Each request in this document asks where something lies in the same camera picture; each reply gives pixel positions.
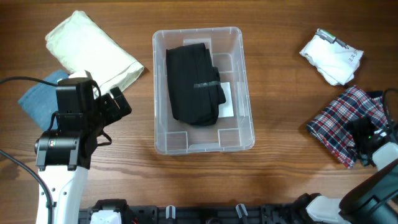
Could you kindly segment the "plaid checkered shorts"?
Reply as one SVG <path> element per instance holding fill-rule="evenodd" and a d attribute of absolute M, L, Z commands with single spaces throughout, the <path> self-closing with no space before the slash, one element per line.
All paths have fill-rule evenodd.
<path fill-rule="evenodd" d="M 306 129 L 350 169 L 355 165 L 358 153 L 347 125 L 360 118 L 369 118 L 377 130 L 386 128 L 382 94 L 382 91 L 365 92 L 356 85 L 349 87 L 316 115 Z"/>

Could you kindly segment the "white cloth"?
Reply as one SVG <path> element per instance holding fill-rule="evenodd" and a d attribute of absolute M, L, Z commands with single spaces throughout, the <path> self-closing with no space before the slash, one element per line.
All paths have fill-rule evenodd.
<path fill-rule="evenodd" d="M 332 86 L 345 85 L 354 78 L 364 54 L 324 29 L 315 35 L 299 52 Z"/>

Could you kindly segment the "black garment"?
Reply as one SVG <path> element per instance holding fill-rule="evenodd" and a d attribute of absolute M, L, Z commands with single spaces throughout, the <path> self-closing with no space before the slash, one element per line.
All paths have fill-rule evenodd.
<path fill-rule="evenodd" d="M 166 67 L 174 119 L 195 126 L 214 125 L 226 97 L 210 50 L 204 43 L 167 49 Z"/>

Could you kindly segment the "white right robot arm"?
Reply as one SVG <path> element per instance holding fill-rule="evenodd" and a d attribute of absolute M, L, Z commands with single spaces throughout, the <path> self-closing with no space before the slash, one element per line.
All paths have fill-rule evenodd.
<path fill-rule="evenodd" d="M 377 172 L 342 199 L 303 194 L 291 212 L 304 223 L 397 223 L 397 122 L 376 129 L 369 118 L 348 123 L 359 155 Z"/>

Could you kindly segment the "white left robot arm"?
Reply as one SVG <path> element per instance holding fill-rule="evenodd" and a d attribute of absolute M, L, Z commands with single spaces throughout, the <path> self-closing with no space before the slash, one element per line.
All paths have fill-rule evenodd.
<path fill-rule="evenodd" d="M 91 156 L 112 143 L 104 128 L 132 109 L 119 87 L 102 94 L 89 78 L 60 80 L 55 91 L 58 109 L 35 143 L 40 192 L 36 222 L 77 223 Z"/>

